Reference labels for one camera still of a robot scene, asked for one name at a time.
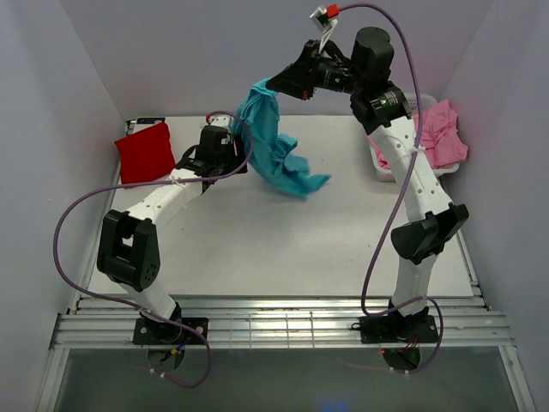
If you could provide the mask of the white plastic basket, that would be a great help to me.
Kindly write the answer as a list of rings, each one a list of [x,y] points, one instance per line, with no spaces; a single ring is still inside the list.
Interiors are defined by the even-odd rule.
[[[428,94],[416,96],[413,93],[405,93],[404,96],[409,109],[412,111],[413,132],[417,132],[419,122],[423,123],[423,110],[434,106],[438,101]],[[416,154],[416,161],[411,179],[416,179],[420,174],[424,174],[427,167],[432,170],[436,177],[454,173],[458,170],[461,163],[450,168],[434,170],[425,156],[425,148],[416,145],[415,136],[409,134],[411,130],[408,121],[399,125],[401,127],[399,130],[391,129],[387,136],[384,136],[383,132],[378,130],[374,136],[368,137],[372,163],[378,180],[382,182],[399,181],[399,183],[402,183],[406,177],[412,154]]]

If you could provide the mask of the pink t shirt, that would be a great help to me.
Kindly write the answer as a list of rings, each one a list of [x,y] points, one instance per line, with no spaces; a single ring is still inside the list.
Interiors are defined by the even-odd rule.
[[[468,157],[468,146],[458,136],[457,121],[457,111],[448,100],[423,110],[420,145],[434,170],[450,168]]]

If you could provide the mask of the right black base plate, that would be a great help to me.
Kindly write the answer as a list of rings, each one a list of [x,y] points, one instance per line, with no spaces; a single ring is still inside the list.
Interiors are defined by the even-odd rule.
[[[361,317],[353,325],[362,343],[436,343],[439,334],[435,319],[429,314],[401,317],[395,312],[387,316]]]

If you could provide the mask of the blue label plate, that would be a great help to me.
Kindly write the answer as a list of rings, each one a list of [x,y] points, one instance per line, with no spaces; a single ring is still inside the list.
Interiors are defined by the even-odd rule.
[[[138,118],[136,124],[158,124],[166,121],[165,117],[145,117]]]

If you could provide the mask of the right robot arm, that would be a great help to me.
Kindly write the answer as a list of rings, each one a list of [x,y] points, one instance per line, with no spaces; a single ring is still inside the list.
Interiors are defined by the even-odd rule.
[[[396,287],[386,312],[366,312],[353,329],[363,343],[435,342],[442,325],[430,315],[427,291],[445,244],[468,218],[441,187],[416,144],[416,119],[404,93],[389,79],[394,49],[387,32],[363,27],[350,57],[331,40],[309,40],[297,60],[267,82],[275,92],[308,100],[318,88],[349,94],[354,117],[383,153],[401,185],[408,222],[388,227],[398,254]]]

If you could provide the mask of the aluminium rail frame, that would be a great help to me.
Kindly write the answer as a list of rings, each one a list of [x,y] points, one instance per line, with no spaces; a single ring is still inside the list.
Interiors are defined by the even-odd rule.
[[[353,348],[366,267],[398,193],[369,173],[337,176],[307,200],[281,195],[256,173],[221,180],[159,225],[160,285],[185,317],[209,318],[213,348]],[[447,347],[511,346],[502,312],[486,309],[458,234],[429,287],[443,312]],[[136,311],[77,298],[76,326],[57,346],[130,343]]]

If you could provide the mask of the teal t shirt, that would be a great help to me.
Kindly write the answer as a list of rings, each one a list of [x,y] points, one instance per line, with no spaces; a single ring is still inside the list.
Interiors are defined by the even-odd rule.
[[[267,87],[267,82],[262,79],[251,86],[236,112],[232,133],[243,133],[247,125],[253,135],[250,164],[255,171],[277,191],[307,198],[326,185],[330,176],[311,173],[309,161],[293,152],[298,141],[279,132],[277,93]]]

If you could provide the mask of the folded red t shirt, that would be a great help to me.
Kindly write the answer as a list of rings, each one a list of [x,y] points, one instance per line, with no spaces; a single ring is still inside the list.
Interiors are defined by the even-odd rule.
[[[165,122],[139,130],[115,142],[123,184],[145,183],[166,176],[176,165]]]

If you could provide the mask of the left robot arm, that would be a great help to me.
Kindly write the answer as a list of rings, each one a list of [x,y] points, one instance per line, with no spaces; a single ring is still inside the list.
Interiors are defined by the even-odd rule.
[[[187,149],[169,173],[166,185],[154,189],[124,211],[110,210],[103,219],[98,271],[126,291],[142,310],[159,314],[152,332],[162,342],[182,332],[181,309],[157,279],[160,273],[158,229],[188,203],[200,197],[219,176],[247,171],[244,142],[230,131],[228,116],[215,116],[201,131],[199,143]]]

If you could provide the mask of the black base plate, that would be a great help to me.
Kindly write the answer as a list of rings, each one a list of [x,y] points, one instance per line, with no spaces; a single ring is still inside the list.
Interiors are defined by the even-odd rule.
[[[204,338],[208,337],[208,318],[183,318],[179,319],[178,322],[199,331]],[[178,346],[182,343],[203,345],[199,337],[186,329],[180,329],[171,324],[159,323],[148,318],[138,318],[136,320],[131,341],[134,345],[142,346]]]
[[[401,317],[395,312],[387,316],[361,317],[353,325],[362,343],[436,343],[439,334],[435,319],[429,314]]]

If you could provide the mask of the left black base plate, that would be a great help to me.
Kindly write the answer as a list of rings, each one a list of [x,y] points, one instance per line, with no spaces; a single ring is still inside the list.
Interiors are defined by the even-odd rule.
[[[199,331],[204,338],[208,337],[208,318],[183,318],[179,319],[178,322]],[[186,329],[180,329],[171,324],[159,323],[148,318],[138,318],[136,320],[131,341],[134,345],[142,346],[178,346],[182,343],[203,345],[199,337]]]

